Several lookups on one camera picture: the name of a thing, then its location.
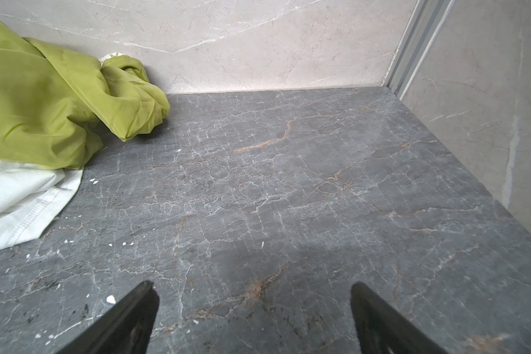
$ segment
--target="green cloth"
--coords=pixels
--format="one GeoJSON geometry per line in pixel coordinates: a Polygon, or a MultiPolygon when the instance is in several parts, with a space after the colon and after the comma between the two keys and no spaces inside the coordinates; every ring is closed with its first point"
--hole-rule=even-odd
{"type": "Polygon", "coordinates": [[[148,134],[169,113],[138,60],[104,62],[0,22],[0,160],[82,168],[102,148],[100,120],[122,141],[148,134]]]}

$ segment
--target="white fabric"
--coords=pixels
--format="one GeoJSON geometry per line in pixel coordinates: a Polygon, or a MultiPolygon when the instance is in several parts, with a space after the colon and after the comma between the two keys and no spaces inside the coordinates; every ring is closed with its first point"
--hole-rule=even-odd
{"type": "Polygon", "coordinates": [[[126,54],[120,53],[120,52],[106,54],[105,56],[103,56],[102,58],[99,59],[100,60],[100,64],[103,64],[104,61],[107,60],[107,59],[114,58],[114,57],[119,57],[120,55],[126,55],[126,54]]]}
{"type": "Polygon", "coordinates": [[[0,161],[0,249],[34,240],[71,200],[83,170],[0,161]]]}

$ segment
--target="dark stain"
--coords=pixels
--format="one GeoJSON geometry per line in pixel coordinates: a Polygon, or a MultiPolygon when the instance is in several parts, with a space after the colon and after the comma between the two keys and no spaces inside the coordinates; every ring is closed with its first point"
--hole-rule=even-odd
{"type": "Polygon", "coordinates": [[[195,183],[202,189],[209,189],[210,187],[212,187],[212,184],[214,183],[214,181],[210,180],[206,182],[195,182],[195,183]]]}
{"type": "Polygon", "coordinates": [[[10,258],[13,258],[13,257],[17,256],[18,254],[20,254],[20,246],[16,245],[16,246],[12,247],[12,257],[10,257],[10,258]]]}
{"type": "Polygon", "coordinates": [[[88,304],[85,304],[85,308],[83,309],[83,312],[81,312],[81,321],[84,320],[88,316],[88,304]]]}
{"type": "Polygon", "coordinates": [[[317,314],[307,314],[307,329],[310,331],[313,326],[322,320],[322,316],[317,314]]]}
{"type": "Polygon", "coordinates": [[[52,287],[57,287],[59,285],[59,280],[51,280],[51,281],[45,281],[43,284],[45,284],[45,290],[50,290],[52,287]]]}

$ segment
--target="marble wall tile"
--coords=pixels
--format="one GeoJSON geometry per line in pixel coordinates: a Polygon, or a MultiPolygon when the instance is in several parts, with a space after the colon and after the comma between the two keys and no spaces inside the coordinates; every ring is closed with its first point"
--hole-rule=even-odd
{"type": "Polygon", "coordinates": [[[140,59],[167,93],[378,86],[416,0],[16,0],[22,36],[140,59]]]}
{"type": "Polygon", "coordinates": [[[403,102],[531,232],[531,0],[458,0],[403,102]]]}

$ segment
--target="marble tile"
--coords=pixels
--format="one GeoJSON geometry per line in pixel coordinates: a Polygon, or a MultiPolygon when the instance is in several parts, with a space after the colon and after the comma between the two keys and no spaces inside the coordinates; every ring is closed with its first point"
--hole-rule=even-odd
{"type": "Polygon", "coordinates": [[[358,352],[355,281],[448,350],[531,352],[531,236],[389,90],[170,102],[0,251],[0,353],[54,353],[144,279],[149,353],[358,352]]]}
{"type": "Polygon", "coordinates": [[[458,0],[405,105],[531,232],[531,0],[458,0]]]}
{"type": "Polygon", "coordinates": [[[167,93],[378,86],[416,0],[16,0],[22,36],[140,59],[167,93]]]}

